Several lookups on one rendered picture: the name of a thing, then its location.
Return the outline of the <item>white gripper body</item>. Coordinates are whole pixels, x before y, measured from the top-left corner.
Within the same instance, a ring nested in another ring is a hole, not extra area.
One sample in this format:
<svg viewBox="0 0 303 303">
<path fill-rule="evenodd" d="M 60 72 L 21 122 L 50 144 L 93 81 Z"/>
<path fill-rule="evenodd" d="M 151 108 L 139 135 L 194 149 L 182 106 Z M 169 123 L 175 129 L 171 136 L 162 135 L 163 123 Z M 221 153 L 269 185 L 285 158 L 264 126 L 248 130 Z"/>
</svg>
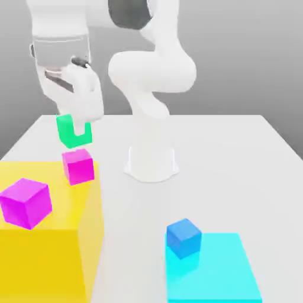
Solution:
<svg viewBox="0 0 303 303">
<path fill-rule="evenodd" d="M 42 70 L 40 85 L 59 112 L 70 114 L 76 123 L 93 122 L 104 115 L 99 77 L 89 64 L 71 63 L 60 71 Z"/>
</svg>

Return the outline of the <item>small magenta cube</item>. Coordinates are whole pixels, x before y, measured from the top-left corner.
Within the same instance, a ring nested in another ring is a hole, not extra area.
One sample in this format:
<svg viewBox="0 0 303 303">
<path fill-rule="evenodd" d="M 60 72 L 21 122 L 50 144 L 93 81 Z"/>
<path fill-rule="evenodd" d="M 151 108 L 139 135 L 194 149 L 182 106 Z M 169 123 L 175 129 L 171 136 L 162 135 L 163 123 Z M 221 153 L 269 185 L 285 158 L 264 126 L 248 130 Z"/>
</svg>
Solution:
<svg viewBox="0 0 303 303">
<path fill-rule="evenodd" d="M 63 169 L 69 185 L 77 185 L 95 179 L 94 162 L 86 149 L 62 154 Z"/>
</svg>

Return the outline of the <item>small purple cube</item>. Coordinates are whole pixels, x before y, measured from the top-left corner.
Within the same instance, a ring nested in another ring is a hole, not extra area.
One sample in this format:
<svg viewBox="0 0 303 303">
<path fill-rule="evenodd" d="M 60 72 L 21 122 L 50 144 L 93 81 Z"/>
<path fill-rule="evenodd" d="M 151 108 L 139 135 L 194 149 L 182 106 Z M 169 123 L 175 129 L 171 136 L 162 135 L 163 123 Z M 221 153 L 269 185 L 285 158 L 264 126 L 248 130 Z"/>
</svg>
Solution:
<svg viewBox="0 0 303 303">
<path fill-rule="evenodd" d="M 21 178 L 0 193 L 4 221 L 32 230 L 53 210 L 46 183 Z"/>
</svg>

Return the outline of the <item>small blue cube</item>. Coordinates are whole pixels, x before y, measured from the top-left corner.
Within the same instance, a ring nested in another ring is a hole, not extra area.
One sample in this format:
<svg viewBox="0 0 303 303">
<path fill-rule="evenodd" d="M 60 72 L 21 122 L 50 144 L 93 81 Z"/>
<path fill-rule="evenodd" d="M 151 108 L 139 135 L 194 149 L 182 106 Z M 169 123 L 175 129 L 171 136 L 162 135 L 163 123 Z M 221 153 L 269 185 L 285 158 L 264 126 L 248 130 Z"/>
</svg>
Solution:
<svg viewBox="0 0 303 303">
<path fill-rule="evenodd" d="M 188 218 L 167 226 L 166 244 L 179 259 L 184 259 L 201 249 L 202 232 Z"/>
</svg>

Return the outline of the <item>large yellow box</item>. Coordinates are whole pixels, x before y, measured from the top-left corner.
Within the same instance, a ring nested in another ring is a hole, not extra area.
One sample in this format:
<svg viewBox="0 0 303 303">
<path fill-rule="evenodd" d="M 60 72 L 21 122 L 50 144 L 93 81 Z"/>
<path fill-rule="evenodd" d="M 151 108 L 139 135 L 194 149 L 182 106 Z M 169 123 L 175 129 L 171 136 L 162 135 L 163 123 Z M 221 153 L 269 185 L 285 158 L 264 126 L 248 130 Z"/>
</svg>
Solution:
<svg viewBox="0 0 303 303">
<path fill-rule="evenodd" d="M 27 230 L 0 211 L 0 303 L 90 303 L 104 236 L 99 178 L 69 185 L 61 162 L 0 162 L 0 192 L 46 183 L 53 210 Z"/>
</svg>

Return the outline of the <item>large cyan box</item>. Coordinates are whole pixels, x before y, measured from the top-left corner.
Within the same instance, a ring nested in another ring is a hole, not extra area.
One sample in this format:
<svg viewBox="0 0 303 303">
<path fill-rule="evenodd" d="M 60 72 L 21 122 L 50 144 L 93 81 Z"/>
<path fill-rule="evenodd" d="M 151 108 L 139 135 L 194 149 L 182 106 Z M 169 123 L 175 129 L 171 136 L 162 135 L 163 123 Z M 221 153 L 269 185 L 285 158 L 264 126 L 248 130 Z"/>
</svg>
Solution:
<svg viewBox="0 0 303 303">
<path fill-rule="evenodd" d="M 263 303 L 237 233 L 205 233 L 182 260 L 165 247 L 165 268 L 167 303 Z"/>
</svg>

